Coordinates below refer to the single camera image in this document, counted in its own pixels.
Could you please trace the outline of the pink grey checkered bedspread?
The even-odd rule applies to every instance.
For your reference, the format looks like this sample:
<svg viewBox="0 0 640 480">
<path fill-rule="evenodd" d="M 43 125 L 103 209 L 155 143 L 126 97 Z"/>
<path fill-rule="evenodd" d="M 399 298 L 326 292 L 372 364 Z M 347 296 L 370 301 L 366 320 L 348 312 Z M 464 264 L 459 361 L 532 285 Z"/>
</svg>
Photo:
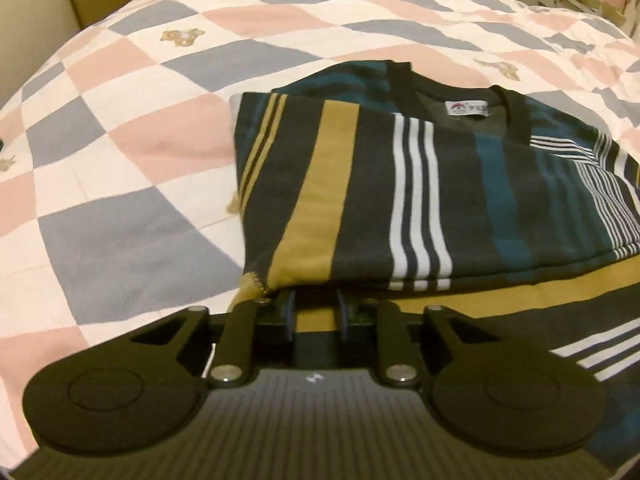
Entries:
<svg viewBox="0 0 640 480">
<path fill-rule="evenodd" d="M 36 449 L 48 364 L 191 304 L 243 266 L 229 99 L 335 63 L 408 61 L 528 94 L 639 151 L 639 47 L 518 0 L 132 0 L 59 48 L 1 112 L 1 463 Z"/>
</svg>

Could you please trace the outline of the striped dark knit sweater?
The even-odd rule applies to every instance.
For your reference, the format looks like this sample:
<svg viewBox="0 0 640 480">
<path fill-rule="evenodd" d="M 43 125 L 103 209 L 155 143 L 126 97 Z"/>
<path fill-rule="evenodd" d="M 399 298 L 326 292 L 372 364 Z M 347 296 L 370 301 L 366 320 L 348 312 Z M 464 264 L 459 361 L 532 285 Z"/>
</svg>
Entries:
<svg viewBox="0 0 640 480">
<path fill-rule="evenodd" d="M 407 63 L 336 64 L 236 98 L 239 300 L 335 285 L 427 301 L 588 370 L 589 452 L 639 453 L 639 165 L 530 96 Z"/>
</svg>

